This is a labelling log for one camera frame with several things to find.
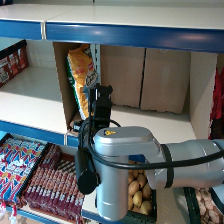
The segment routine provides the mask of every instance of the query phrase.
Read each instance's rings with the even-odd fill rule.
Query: black wire
[[[106,119],[106,118],[95,118],[94,121],[108,121],[110,123],[113,123],[117,125],[118,127],[121,127],[120,124],[118,124],[116,121],[111,120],[111,119]]]
[[[117,169],[127,169],[127,170],[152,170],[152,169],[165,169],[165,168],[177,168],[177,167],[187,167],[187,166],[196,166],[203,163],[208,163],[216,159],[220,159],[224,157],[224,150],[213,153],[208,156],[199,157],[196,159],[189,159],[189,160],[180,160],[180,161],[173,161],[173,162],[162,162],[162,163],[147,163],[147,164],[124,164],[124,163],[114,163],[109,162],[103,159],[100,155],[98,155],[92,148],[90,143],[90,133],[91,133],[91,111],[92,105],[90,105],[89,110],[89,126],[88,126],[88,133],[87,133],[87,147],[92,154],[92,157],[97,160],[98,162],[110,166]]]

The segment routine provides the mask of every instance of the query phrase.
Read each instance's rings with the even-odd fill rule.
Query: store shelf
[[[45,21],[71,10],[69,6],[14,4],[0,7],[0,36],[41,40]]]
[[[6,210],[9,212],[12,212],[12,207],[7,206]],[[54,219],[52,220],[52,217],[42,215],[42,214],[35,214],[33,211],[30,210],[27,206],[24,207],[24,210],[18,209],[17,214],[21,215],[25,218],[28,219],[33,219],[37,222],[44,223],[44,224],[60,224],[61,220],[60,219]]]
[[[224,4],[94,3],[46,22],[48,40],[224,52]]]
[[[64,145],[57,72],[29,67],[0,89],[0,130]]]
[[[111,119],[117,121],[121,126],[148,128],[161,144],[196,139],[187,113],[160,113],[114,105]],[[75,147],[76,143],[78,144],[77,137],[68,136],[68,146]]]

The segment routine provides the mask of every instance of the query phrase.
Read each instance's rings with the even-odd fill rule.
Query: metal shelving unit
[[[74,2],[72,6],[15,4],[0,7],[0,37],[224,53],[223,10],[224,3],[221,1],[213,4],[129,4],[98,1]],[[154,134],[159,134],[157,126],[164,125],[165,120],[166,118],[162,117],[154,124],[149,121]],[[173,123],[168,123],[167,129],[170,125],[173,126]],[[180,119],[180,123],[175,125],[182,130],[184,128],[187,133],[183,139],[179,137],[179,141],[195,138],[191,124],[185,119]],[[18,124],[16,121],[5,121],[1,117],[0,129],[56,144],[67,143],[72,147],[78,145],[77,138],[67,135],[67,130],[64,129],[60,133],[56,130],[46,131],[44,128]],[[159,136],[161,143],[175,142],[177,139],[176,136],[166,134]],[[178,204],[174,200],[178,192],[171,189],[167,192],[165,194],[160,191],[158,200],[161,203],[168,201],[172,206],[158,205],[158,223],[168,220],[165,214],[173,209],[177,211],[175,218],[178,223],[189,222],[189,217],[184,216],[185,213],[179,209],[181,203],[186,204],[186,200],[179,198]],[[91,205],[85,205],[82,214],[84,217],[103,222],[94,208],[94,197],[94,194],[86,197],[86,200],[91,200]],[[20,210],[19,212],[22,216],[42,223],[56,223],[41,217],[41,214]]]

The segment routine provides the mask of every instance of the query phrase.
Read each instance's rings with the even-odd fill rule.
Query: chip bag
[[[89,44],[82,44],[75,50],[69,50],[67,68],[80,116],[85,120],[88,117],[88,91],[98,81]]]

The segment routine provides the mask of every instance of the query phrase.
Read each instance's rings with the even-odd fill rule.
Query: cardboard box
[[[101,84],[111,85],[112,102],[139,107],[144,48],[101,45]]]
[[[75,49],[79,46],[79,44],[75,43],[53,43],[62,103],[68,129],[74,115],[78,112],[78,108],[72,87],[67,78],[66,57],[69,49]],[[147,49],[141,109],[181,113],[190,80],[190,103],[187,108],[187,115],[183,114],[183,116],[190,117],[189,122],[194,130],[193,133],[196,138],[208,138],[210,133],[210,112],[213,102],[215,70],[217,66],[224,66],[222,65],[223,58],[223,55],[213,53],[183,51],[161,53],[160,50],[157,49]],[[138,107],[143,59],[144,49],[141,48],[101,46],[102,85],[112,85],[114,89],[112,96],[113,103]],[[150,74],[147,73],[150,69],[154,71],[153,74],[156,75],[151,77]],[[156,105],[158,107],[149,108],[148,105],[144,107],[144,103],[148,103],[149,99],[157,102],[157,95],[164,97],[162,98],[163,101],[160,101],[160,103]],[[148,124],[147,119],[150,116],[155,116],[155,120],[161,117],[161,124],[164,124],[166,128],[166,120],[164,119],[170,116],[166,116],[166,113],[162,113],[164,115],[159,114],[161,113],[145,113],[145,124]],[[138,121],[138,116],[136,112],[136,114],[133,114],[132,120],[125,122],[129,126],[133,125],[135,121]],[[182,115],[173,114],[172,119],[178,123],[179,126],[183,123],[183,127],[185,127],[184,123],[188,118],[183,118],[181,116]],[[147,128],[153,129],[154,127],[154,129],[156,129],[155,131],[152,130],[153,133],[156,133],[157,129],[160,130],[159,132],[161,132],[161,134],[163,133],[163,131],[161,131],[162,127],[158,127],[158,122],[156,125],[152,123],[150,118],[150,124],[150,127],[147,126]],[[185,131],[186,130],[183,130],[182,134],[178,134],[186,136]]]
[[[190,76],[190,52],[147,49],[142,110],[182,113]]]

